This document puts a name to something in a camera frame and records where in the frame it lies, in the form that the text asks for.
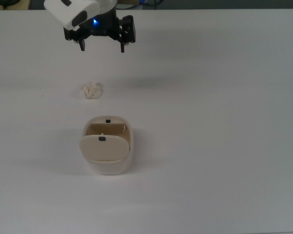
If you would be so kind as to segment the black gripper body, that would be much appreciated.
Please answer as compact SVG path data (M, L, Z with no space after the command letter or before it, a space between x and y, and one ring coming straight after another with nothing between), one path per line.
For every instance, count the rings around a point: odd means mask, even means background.
M119 36L119 24L116 7L106 13L96 15L81 24L81 29L93 36Z

